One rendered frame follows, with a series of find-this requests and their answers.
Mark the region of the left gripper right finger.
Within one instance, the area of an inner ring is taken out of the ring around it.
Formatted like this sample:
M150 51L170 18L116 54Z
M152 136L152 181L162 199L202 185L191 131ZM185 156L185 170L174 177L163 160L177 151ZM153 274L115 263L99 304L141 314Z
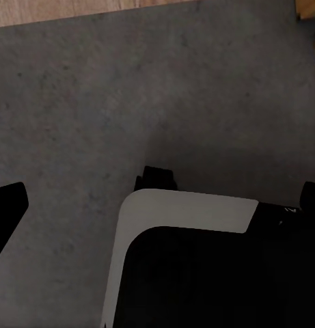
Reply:
M306 217L310 220L310 224L315 228L315 183L305 182L301 198L299 201L300 209L303 210Z

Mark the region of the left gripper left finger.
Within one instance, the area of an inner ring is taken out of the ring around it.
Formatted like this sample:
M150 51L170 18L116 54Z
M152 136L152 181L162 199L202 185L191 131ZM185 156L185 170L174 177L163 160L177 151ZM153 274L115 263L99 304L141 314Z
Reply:
M0 187L0 253L29 208L29 200L22 182Z

